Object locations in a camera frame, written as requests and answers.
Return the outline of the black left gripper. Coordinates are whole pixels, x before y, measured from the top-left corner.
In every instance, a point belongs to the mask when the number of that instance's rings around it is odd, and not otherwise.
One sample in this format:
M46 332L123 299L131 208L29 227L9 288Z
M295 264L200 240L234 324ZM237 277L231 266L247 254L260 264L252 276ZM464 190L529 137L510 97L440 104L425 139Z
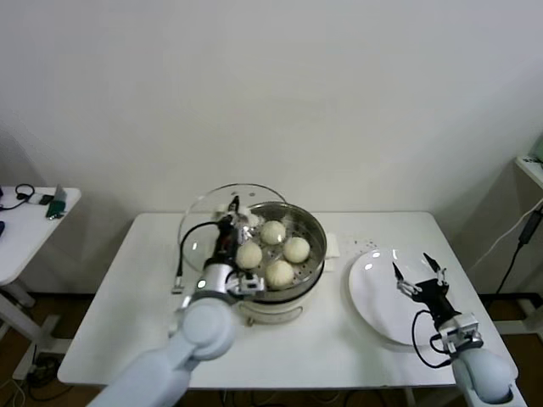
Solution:
M235 195L227 206L227 218L230 221L239 221L239 207L240 199L238 195ZM253 238L252 228L246 223L239 223L236 227L227 221L218 222L217 227L219 235L211 258L214 261L234 261L238 246L244 245Z

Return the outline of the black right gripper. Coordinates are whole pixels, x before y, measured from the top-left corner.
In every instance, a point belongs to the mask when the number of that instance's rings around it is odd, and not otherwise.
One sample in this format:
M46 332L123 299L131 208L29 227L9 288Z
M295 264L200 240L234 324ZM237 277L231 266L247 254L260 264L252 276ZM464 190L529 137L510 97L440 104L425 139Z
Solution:
M434 271L437 279L419 282L415 286L403 277L399 267L393 262L396 287L404 295L412 295L411 298L414 302L424 304L428 308L435 325L444 325L447 321L459 315L459 312L454 309L446 297L449 292L449 285L445 278L446 268L442 268L437 260L428 254L424 253L423 256Z

